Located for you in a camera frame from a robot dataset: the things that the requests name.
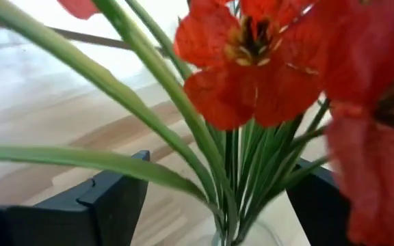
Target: red petal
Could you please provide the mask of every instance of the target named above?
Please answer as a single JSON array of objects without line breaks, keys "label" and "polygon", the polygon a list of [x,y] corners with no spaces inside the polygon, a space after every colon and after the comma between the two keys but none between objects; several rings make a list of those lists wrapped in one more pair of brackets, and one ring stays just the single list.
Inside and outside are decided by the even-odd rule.
[{"label": "red petal", "polygon": [[323,76],[329,56],[328,37],[320,23],[313,18],[305,18],[283,32],[283,41],[278,50],[285,62]]},{"label": "red petal", "polygon": [[189,13],[195,17],[205,17],[224,5],[224,0],[191,0]]},{"label": "red petal", "polygon": [[394,129],[370,118],[337,117],[327,136],[336,180],[352,203],[350,240],[394,245]]},{"label": "red petal", "polygon": [[305,21],[305,19],[313,19],[320,24],[322,29],[333,31],[336,25],[350,20],[355,13],[365,7],[365,5],[360,4],[360,0],[319,0],[300,19],[300,22]]},{"label": "red petal", "polygon": [[219,130],[232,130],[253,115],[254,84],[246,83],[247,72],[212,68],[193,74],[184,90],[197,111]]},{"label": "red petal", "polygon": [[241,11],[255,20],[270,16],[284,26],[298,17],[315,0],[241,0]]},{"label": "red petal", "polygon": [[226,4],[226,3],[233,1],[233,0],[213,0],[213,1],[220,3],[220,4]]},{"label": "red petal", "polygon": [[99,10],[91,0],[57,0],[74,17],[87,20]]},{"label": "red petal", "polygon": [[372,1],[330,41],[326,93],[372,106],[394,79],[394,1]]},{"label": "red petal", "polygon": [[321,92],[318,75],[289,67],[278,61],[275,55],[267,71],[256,80],[258,98],[255,118],[263,126],[274,126],[294,119],[306,111]]},{"label": "red petal", "polygon": [[176,53],[199,67],[219,66],[225,62],[224,46],[228,32],[239,26],[228,8],[213,4],[211,6],[216,8],[205,12],[205,15],[193,14],[192,9],[191,14],[181,21],[174,39]]}]

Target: blurred flower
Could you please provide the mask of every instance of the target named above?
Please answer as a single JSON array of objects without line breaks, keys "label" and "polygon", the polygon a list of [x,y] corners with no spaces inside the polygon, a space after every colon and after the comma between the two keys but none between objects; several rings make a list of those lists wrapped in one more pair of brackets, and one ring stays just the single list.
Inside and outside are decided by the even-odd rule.
[{"label": "blurred flower", "polygon": [[371,1],[330,45],[339,48],[324,79],[333,100],[326,134],[352,205],[349,238],[394,245],[394,1]]},{"label": "blurred flower", "polygon": [[57,0],[73,16],[84,20],[98,13],[92,0]]},{"label": "blurred flower", "polygon": [[326,36],[358,0],[242,0],[240,20],[222,3],[193,0],[175,51],[199,68],[185,92],[220,130],[255,117],[263,126],[291,120],[315,102],[326,65]]}]

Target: wooden floor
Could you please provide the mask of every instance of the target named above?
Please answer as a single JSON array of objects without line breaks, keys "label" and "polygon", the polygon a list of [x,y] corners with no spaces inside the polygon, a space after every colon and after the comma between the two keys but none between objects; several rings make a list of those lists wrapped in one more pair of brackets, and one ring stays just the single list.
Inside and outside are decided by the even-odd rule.
[{"label": "wooden floor", "polygon": [[[197,150],[181,115],[134,54],[75,44],[132,87],[165,124]],[[194,178],[190,168],[128,111],[48,53],[4,29],[0,29],[0,144],[76,146],[125,154],[150,150],[153,161]],[[314,159],[323,153],[319,139],[304,157]],[[97,172],[0,163],[0,204],[33,205]],[[286,203],[275,205],[282,212],[269,212],[279,218],[273,226],[284,245],[308,245]],[[151,184],[133,245],[186,245],[183,237],[205,227],[208,218],[206,208],[194,199]]]}]

